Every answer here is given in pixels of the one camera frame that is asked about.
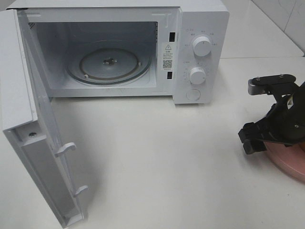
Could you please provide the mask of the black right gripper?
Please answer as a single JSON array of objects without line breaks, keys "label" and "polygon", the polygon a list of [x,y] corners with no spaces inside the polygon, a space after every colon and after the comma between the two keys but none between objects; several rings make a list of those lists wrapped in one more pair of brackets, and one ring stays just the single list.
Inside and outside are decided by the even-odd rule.
[{"label": "black right gripper", "polygon": [[247,155],[265,151],[265,142],[293,146],[305,141],[305,84],[292,94],[274,98],[276,103],[265,117],[244,124],[238,132]]}]

